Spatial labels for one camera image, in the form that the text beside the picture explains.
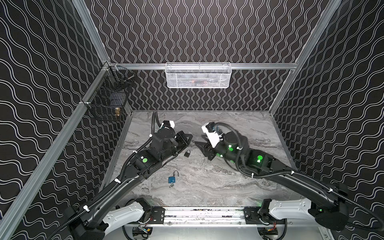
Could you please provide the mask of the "black padlock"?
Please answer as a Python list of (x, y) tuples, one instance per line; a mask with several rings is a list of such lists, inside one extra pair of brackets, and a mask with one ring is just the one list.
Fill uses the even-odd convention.
[(186, 150), (186, 152), (184, 153), (184, 156), (185, 156), (186, 158), (189, 158), (190, 155), (191, 155), (191, 150)]

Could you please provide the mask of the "blue padlock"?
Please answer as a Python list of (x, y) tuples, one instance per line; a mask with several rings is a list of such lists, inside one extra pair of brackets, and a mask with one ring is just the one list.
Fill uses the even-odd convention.
[(179, 171), (174, 171), (173, 172), (173, 175), (172, 176), (170, 176), (169, 178), (168, 178), (168, 183), (170, 184), (170, 185), (173, 185), (173, 184), (175, 184), (176, 183), (176, 177), (178, 177), (179, 176)]

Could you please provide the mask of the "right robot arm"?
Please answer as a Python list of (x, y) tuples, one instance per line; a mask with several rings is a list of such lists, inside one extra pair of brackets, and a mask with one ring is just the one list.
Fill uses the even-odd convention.
[[(341, 231), (346, 226), (360, 230), (383, 232), (384, 220), (370, 209), (348, 199), (344, 184), (325, 184), (302, 174), (274, 156), (249, 146), (248, 138), (225, 123), (209, 122), (202, 126), (206, 143), (197, 142), (209, 160), (218, 156), (230, 168), (251, 179), (266, 179), (302, 195), (311, 202), (306, 213), (322, 227)], [(371, 215), (378, 224), (373, 227), (349, 221), (348, 205)]]

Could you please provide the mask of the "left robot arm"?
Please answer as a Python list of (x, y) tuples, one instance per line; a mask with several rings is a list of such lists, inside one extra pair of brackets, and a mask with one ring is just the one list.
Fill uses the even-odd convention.
[(150, 218), (145, 214), (150, 207), (145, 201), (113, 208), (128, 192), (182, 153), (192, 139), (191, 134), (176, 132), (173, 121), (160, 123), (158, 113), (153, 112), (149, 139), (127, 158), (119, 175), (89, 201), (66, 209), (68, 219), (47, 238), (52, 240), (67, 229), (74, 240), (102, 240), (127, 223), (146, 224)]

